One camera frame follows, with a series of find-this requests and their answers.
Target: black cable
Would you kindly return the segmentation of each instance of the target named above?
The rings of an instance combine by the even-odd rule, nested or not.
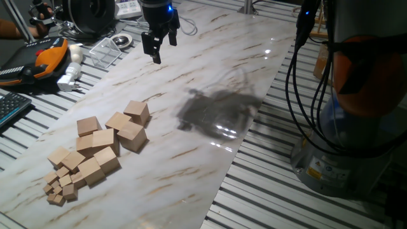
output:
[[[332,20],[328,20],[330,24],[329,28],[328,28],[328,34],[330,35],[330,41],[333,40],[333,33],[331,31],[331,28],[333,28],[333,22]],[[310,140],[310,138],[306,135],[306,133],[304,133],[304,131],[302,130],[302,128],[300,127],[300,124],[298,123],[297,119],[295,118],[292,106],[291,106],[291,101],[289,99],[289,91],[288,91],[288,84],[289,84],[289,77],[291,74],[291,71],[293,70],[293,77],[295,77],[295,71],[296,71],[296,60],[297,60],[297,55],[298,55],[298,50],[300,49],[299,46],[296,47],[296,49],[294,50],[294,55],[293,55],[293,59],[291,60],[290,66],[289,66],[289,70],[287,72],[287,78],[286,78],[286,98],[287,98],[287,105],[289,106],[289,110],[290,110],[290,114],[293,117],[293,120],[298,128],[298,130],[301,132],[301,134],[303,135],[303,137],[311,144],[313,145],[315,148],[317,148],[320,151],[323,151],[327,154],[331,154],[331,155],[336,155],[336,156],[349,156],[349,157],[353,157],[353,158],[374,158],[374,157],[378,157],[378,156],[382,156],[388,152],[391,151],[391,149],[398,147],[400,144],[402,144],[406,139],[407,139],[407,131],[403,132],[399,137],[393,139],[390,142],[387,142],[381,146],[377,146],[374,148],[365,148],[365,149],[360,149],[360,148],[345,148],[342,146],[339,146],[331,141],[329,141],[328,139],[326,139],[323,135],[320,135],[321,133],[319,133],[319,131],[315,128],[315,125],[310,125],[313,129],[313,131],[315,133],[317,133],[319,135],[319,137],[325,141],[333,150],[335,150],[336,152],[331,152],[328,151],[326,149],[322,149],[321,147],[319,147],[318,145],[316,145],[314,142],[312,142]],[[313,105],[315,104],[316,98],[317,98],[317,94],[319,93],[319,90],[321,89],[322,86],[322,82],[323,82],[323,89],[322,89],[322,93],[321,93],[321,99],[319,101],[319,107],[317,110],[317,123],[320,124],[319,121],[319,113],[321,111],[321,104],[322,104],[322,100],[324,97],[324,93],[325,93],[325,89],[327,87],[328,84],[328,77],[329,77],[329,72],[330,72],[330,67],[331,67],[331,63],[332,63],[332,58],[333,58],[333,53],[330,52],[330,55],[328,56],[329,61],[327,62],[327,66],[326,66],[326,70],[324,71],[323,77],[319,83],[318,89],[314,95],[314,99],[313,99]],[[303,111],[303,107],[302,107],[302,103],[301,101],[298,99],[299,101],[299,105],[301,111]],[[304,117],[306,117],[307,119],[307,114],[305,112],[303,112]]]
[[[309,36],[308,38],[310,38],[310,40],[313,41],[313,42],[315,42],[315,43],[318,43],[318,44],[322,44],[322,43],[323,43],[323,41],[316,41],[316,40],[312,39],[311,36]]]

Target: pile of wooden blocks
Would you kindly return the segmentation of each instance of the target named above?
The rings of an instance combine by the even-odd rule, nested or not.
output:
[[[78,189],[105,179],[120,167],[119,142],[130,151],[138,151],[147,140],[144,126],[149,116],[145,102],[130,101],[124,114],[116,112],[107,121],[105,130],[95,116],[78,120],[76,151],[60,146],[48,156],[56,171],[44,177],[47,201],[62,206],[66,200],[76,200]]]

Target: table surface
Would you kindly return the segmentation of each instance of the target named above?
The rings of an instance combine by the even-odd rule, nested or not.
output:
[[[286,56],[294,25],[197,3],[184,3],[179,12],[195,20],[198,34],[179,33],[182,46],[165,41],[161,65],[153,64],[142,46],[130,52],[0,174],[0,211],[28,228],[202,224],[252,122],[249,113],[260,107]],[[122,148],[121,169],[106,181],[80,189],[79,199],[63,207],[48,205],[42,177],[52,166],[46,157],[58,146],[75,150],[76,120],[95,115],[105,123],[129,100],[149,104],[146,147],[139,154]],[[193,111],[180,115],[189,105]],[[233,117],[236,123],[225,121],[236,105],[241,111]],[[180,130],[180,121],[196,125]],[[210,123],[223,132],[208,128]],[[232,133],[229,139],[225,131]]]

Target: person's hand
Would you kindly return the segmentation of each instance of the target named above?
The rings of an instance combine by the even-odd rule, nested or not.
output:
[[[51,10],[51,8],[47,8],[47,10],[48,10],[48,12],[50,12],[51,15],[52,15],[52,10]],[[44,15],[43,15],[43,14],[40,14],[40,15],[39,15],[39,19],[44,20]],[[30,27],[29,29],[30,29],[30,31],[31,31],[32,36],[34,36],[34,38],[36,38],[36,39],[37,39],[37,38],[43,38],[43,37],[45,37],[46,35],[48,35],[48,28],[47,28],[47,26],[45,26],[45,25],[43,25],[43,24],[41,24],[41,23],[38,23],[35,28]]]

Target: wooden block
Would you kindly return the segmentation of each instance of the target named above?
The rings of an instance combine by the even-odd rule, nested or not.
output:
[[[80,137],[92,134],[96,130],[102,130],[96,116],[78,120],[76,124],[78,126],[78,135]]]
[[[56,174],[54,171],[51,171],[49,174],[47,174],[47,175],[44,177],[44,180],[45,180],[48,184],[52,184],[52,183],[54,183],[55,181],[58,180],[58,176],[57,176],[57,174]]]
[[[51,184],[52,188],[56,188],[59,186],[59,181],[55,181],[54,183]]]
[[[74,184],[68,184],[64,187],[62,195],[66,200],[75,200],[78,198],[78,189],[75,188]]]
[[[126,125],[117,133],[121,145],[133,152],[139,148],[147,140],[145,129],[135,123],[128,121]]]
[[[46,199],[46,201],[48,201],[48,203],[50,203],[50,204],[54,204],[53,200],[55,200],[55,197],[56,197],[56,196],[57,196],[56,194],[51,193],[51,194],[49,194],[49,196],[48,196],[48,198]]]
[[[105,178],[101,167],[94,157],[78,165],[78,168],[88,185],[93,185],[97,181]]]
[[[78,165],[85,160],[85,157],[76,152],[72,151],[68,156],[62,160],[62,164],[67,167],[71,172],[76,173],[78,171]]]
[[[62,168],[60,168],[60,169],[56,172],[56,174],[57,174],[57,176],[58,176],[59,178],[65,176],[65,175],[68,174],[68,173],[69,173],[69,169],[67,169],[65,166],[62,166]]]
[[[64,177],[59,179],[59,183],[60,183],[61,187],[64,187],[68,184],[72,184],[71,176],[69,174],[65,175]]]
[[[49,184],[47,184],[47,185],[43,188],[43,190],[45,191],[45,194],[47,194],[47,195],[53,193],[53,188],[52,188],[52,186],[49,185]]]
[[[86,135],[83,137],[78,137],[76,139],[76,151],[86,158],[91,158],[100,149],[93,148],[93,134]]]
[[[116,112],[110,119],[107,121],[105,124],[106,128],[113,128],[115,131],[115,134],[123,128],[123,126],[126,124],[128,121],[133,121],[132,117]]]
[[[59,146],[54,152],[48,156],[48,160],[51,162],[51,164],[56,168],[60,169],[62,168],[62,163],[61,161],[68,156],[69,151],[65,149],[62,146]]]
[[[114,134],[114,129],[110,128],[107,130],[95,131],[93,133],[93,144],[94,148],[98,148],[98,151],[111,147],[116,155],[119,155],[119,141]]]
[[[62,195],[56,195],[55,198],[53,199],[53,204],[58,205],[58,206],[63,206],[65,201],[66,200]]]
[[[58,187],[56,187],[56,188],[53,189],[53,193],[56,194],[56,195],[60,194],[61,191],[62,191],[61,186],[58,186]]]
[[[106,147],[98,153],[95,153],[95,159],[105,174],[108,174],[120,166],[117,156],[110,147]]]
[[[124,111],[125,115],[132,117],[133,122],[144,126],[150,117],[148,106],[145,102],[130,101]]]
[[[75,185],[76,189],[80,189],[86,185],[86,181],[82,176],[81,172],[77,172],[71,175],[72,184]]]

